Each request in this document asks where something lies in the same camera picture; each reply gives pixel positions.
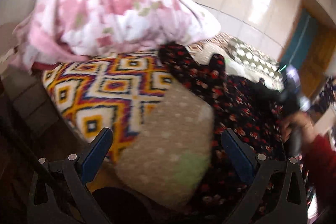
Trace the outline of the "person's right hand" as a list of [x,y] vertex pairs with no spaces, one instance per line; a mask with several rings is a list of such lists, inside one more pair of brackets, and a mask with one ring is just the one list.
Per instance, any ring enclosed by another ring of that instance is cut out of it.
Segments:
[[318,133],[315,132],[314,125],[310,117],[302,111],[297,111],[281,121],[280,129],[283,142],[286,142],[289,139],[295,126],[301,130],[303,146],[313,143]]

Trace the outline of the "red sleeve right forearm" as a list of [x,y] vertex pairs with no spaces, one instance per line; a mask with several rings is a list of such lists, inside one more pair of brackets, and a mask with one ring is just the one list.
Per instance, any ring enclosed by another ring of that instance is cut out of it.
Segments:
[[317,135],[307,145],[303,163],[315,187],[318,212],[321,213],[335,201],[335,151],[331,149],[328,140]]

